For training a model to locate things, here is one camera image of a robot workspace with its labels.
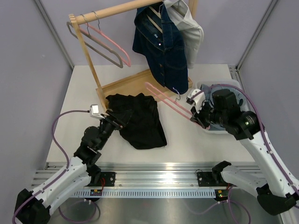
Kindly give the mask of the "black garment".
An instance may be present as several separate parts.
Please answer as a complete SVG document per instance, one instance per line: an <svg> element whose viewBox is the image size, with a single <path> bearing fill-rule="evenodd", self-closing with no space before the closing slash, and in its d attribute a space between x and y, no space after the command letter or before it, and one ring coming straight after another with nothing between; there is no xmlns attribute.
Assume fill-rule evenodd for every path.
<svg viewBox="0 0 299 224"><path fill-rule="evenodd" d="M120 135L137 150L164 147L166 136L159 119L157 101L152 96L140 93L132 95L109 95L108 108L113 112L131 111L131 118Z"/></svg>

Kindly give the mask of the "light blue buttoned denim skirt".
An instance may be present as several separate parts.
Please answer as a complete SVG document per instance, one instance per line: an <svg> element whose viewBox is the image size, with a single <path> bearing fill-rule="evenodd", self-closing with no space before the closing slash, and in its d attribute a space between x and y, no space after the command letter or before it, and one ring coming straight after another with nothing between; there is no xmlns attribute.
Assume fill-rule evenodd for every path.
<svg viewBox="0 0 299 224"><path fill-rule="evenodd" d="M214 106L214 100L213 100L213 96L212 94L217 91L217 90L221 90L221 89L228 89L231 92L233 92L235 94L236 97L236 101L238 103L238 105L240 106L242 111L245 111L248 109L248 105L247 105L247 101L245 96L238 90L236 90L235 88L232 87L226 87L226 86L217 86L214 88L210 88L210 86L202 84L200 87L200 90L203 90L205 93L205 97L206 99L209 101L211 106Z"/></svg>

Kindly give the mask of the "pink hanger with black garment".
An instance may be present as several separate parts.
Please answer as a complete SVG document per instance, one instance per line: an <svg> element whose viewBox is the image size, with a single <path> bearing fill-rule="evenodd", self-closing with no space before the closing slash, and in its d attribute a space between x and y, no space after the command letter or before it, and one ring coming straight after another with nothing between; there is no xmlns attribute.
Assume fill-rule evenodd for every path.
<svg viewBox="0 0 299 224"><path fill-rule="evenodd" d="M172 110L186 118L187 120L191 120L192 113L187 110L184 106L177 102L177 99L172 99L168 93L165 93L159 90L157 87L152 85L149 82L145 82L145 88L152 94L154 97L165 103Z"/></svg>

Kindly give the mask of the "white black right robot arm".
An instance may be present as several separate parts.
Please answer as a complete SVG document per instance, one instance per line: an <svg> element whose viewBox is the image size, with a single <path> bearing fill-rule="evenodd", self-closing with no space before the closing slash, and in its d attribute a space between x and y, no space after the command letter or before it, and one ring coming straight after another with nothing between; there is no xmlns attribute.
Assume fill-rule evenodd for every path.
<svg viewBox="0 0 299 224"><path fill-rule="evenodd" d="M245 190L270 215L298 207L299 181L281 161L257 113L242 111L229 89L213 92L212 101L195 89L189 93L187 102L192 105L191 121L204 129L211 125L225 128L247 149L263 174L263 178L257 178L223 161L212 168L214 183L229 183Z"/></svg>

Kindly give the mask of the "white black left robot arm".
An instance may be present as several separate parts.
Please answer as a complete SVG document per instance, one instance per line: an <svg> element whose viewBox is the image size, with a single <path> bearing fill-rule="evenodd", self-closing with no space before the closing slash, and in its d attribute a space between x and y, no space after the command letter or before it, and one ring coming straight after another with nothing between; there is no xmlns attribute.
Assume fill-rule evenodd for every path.
<svg viewBox="0 0 299 224"><path fill-rule="evenodd" d="M46 224L53 213L76 191L84 186L97 185L101 169L96 165L100 151L115 130L127 126L132 110L99 113L98 105L87 110L90 117L99 120L99 126L85 129L81 143L66 165L33 190L23 189L17 196L12 223Z"/></svg>

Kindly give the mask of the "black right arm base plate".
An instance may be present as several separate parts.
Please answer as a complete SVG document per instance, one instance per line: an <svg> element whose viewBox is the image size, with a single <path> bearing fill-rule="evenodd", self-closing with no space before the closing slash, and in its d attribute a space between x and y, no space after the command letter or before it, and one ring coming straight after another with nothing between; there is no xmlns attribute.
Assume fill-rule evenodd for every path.
<svg viewBox="0 0 299 224"><path fill-rule="evenodd" d="M226 187L228 185L225 182L217 182L212 172L197 172L197 181L199 187Z"/></svg>

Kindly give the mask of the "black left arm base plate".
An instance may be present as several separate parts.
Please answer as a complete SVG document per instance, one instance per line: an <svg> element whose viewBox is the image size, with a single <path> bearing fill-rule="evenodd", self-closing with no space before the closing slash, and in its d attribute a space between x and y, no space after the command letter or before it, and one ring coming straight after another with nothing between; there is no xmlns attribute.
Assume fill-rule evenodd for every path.
<svg viewBox="0 0 299 224"><path fill-rule="evenodd" d="M101 172L97 174L95 180L91 183L91 186L101 187L114 187L116 173L115 172Z"/></svg>

